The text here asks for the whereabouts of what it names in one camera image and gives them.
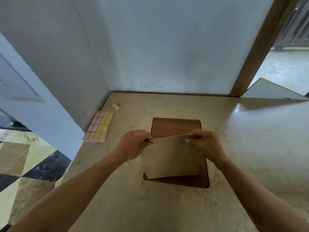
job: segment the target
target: white board with yellow edge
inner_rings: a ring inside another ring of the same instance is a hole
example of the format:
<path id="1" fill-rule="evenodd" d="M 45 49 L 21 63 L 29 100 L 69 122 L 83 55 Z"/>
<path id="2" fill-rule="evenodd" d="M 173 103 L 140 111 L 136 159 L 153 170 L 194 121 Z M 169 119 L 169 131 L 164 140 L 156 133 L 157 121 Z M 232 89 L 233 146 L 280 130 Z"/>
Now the white board with yellow edge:
<path id="1" fill-rule="evenodd" d="M 309 100 L 307 97 L 289 90 L 283 86 L 264 78 L 258 79 L 250 86 L 242 98 L 273 98 L 273 99 L 292 99 L 292 100 Z"/>

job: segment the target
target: table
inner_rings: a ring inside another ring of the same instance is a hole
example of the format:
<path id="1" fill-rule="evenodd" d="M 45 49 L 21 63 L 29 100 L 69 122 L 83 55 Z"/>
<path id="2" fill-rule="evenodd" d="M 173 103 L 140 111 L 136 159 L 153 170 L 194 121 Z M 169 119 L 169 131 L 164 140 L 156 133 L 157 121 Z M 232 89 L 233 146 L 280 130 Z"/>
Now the table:
<path id="1" fill-rule="evenodd" d="M 64 182 L 112 151 L 154 117 L 198 119 L 218 134 L 227 155 L 309 221 L 309 102 L 275 99 L 111 93 L 105 143 L 82 145 Z M 71 227 L 84 231 L 256 231 L 223 174 L 210 161 L 210 187 L 144 181 L 139 159 L 118 168 Z"/>

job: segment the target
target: white wall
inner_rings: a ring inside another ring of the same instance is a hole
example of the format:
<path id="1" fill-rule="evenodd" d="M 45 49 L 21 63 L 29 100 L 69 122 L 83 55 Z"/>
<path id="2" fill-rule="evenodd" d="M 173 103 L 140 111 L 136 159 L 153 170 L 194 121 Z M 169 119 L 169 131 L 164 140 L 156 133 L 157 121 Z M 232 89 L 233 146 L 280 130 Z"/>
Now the white wall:
<path id="1" fill-rule="evenodd" d="M 83 130 L 1 33 L 0 65 L 0 78 L 11 87 L 0 94 L 0 108 L 73 160 L 83 144 Z"/>
<path id="2" fill-rule="evenodd" d="M 229 94 L 273 0 L 77 0 L 110 90 Z"/>
<path id="3" fill-rule="evenodd" d="M 75 1 L 0 0 L 0 32 L 85 130 L 109 89 Z"/>

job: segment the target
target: brown paper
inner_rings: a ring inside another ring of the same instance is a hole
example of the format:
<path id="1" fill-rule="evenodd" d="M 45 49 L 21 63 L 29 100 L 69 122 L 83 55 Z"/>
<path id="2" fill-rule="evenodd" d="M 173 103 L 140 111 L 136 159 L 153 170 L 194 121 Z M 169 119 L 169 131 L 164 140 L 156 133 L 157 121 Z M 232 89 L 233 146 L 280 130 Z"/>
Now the brown paper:
<path id="1" fill-rule="evenodd" d="M 141 166 L 149 179 L 198 175 L 195 147 L 186 143 L 186 138 L 195 134 L 154 138 L 153 144 L 140 155 Z"/>

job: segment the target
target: hand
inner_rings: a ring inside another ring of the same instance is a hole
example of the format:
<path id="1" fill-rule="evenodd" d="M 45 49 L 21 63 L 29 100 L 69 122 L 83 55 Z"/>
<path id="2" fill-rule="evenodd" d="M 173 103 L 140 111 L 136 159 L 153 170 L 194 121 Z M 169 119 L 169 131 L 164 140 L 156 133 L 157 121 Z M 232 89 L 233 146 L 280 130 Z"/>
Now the hand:
<path id="1" fill-rule="evenodd" d="M 214 132 L 195 129 L 189 134 L 196 134 L 197 136 L 196 138 L 187 138 L 185 141 L 195 145 L 199 152 L 213 162 L 218 169 L 221 169 L 229 160 Z"/>
<path id="2" fill-rule="evenodd" d="M 145 139 L 152 139 L 149 132 L 144 129 L 131 130 L 122 136 L 114 152 L 123 162 L 133 160 L 142 153 L 145 147 L 152 144 Z"/>

